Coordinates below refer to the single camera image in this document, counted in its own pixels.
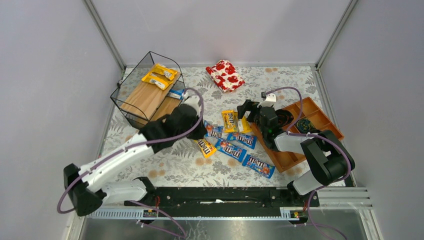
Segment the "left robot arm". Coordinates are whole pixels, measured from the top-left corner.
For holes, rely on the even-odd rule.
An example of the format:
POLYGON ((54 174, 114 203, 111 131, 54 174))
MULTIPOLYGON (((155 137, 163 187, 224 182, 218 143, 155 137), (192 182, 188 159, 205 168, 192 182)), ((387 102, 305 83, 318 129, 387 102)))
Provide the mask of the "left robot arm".
POLYGON ((78 216, 86 216, 104 204, 143 199, 148 187, 140 179, 118 184, 109 180, 136 161, 147 159, 170 148, 183 138, 200 140, 206 134, 203 125, 204 101, 199 95, 185 96, 172 113, 147 123, 138 133, 109 154, 83 166, 71 163, 63 169, 65 191, 56 210, 60 214, 65 197, 69 197, 78 216))

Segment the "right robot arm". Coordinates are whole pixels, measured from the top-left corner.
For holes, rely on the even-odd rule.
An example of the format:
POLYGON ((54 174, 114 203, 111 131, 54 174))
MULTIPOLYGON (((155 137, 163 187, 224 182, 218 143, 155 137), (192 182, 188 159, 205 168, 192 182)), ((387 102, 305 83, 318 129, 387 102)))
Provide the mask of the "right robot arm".
POLYGON ((288 184, 288 189, 304 196, 347 178, 355 168, 355 161, 330 130, 313 133, 291 132, 284 129, 280 115, 269 101, 247 99, 237 106, 237 116, 249 113, 247 121, 263 148, 272 154, 294 153, 305 156, 309 171, 288 184))

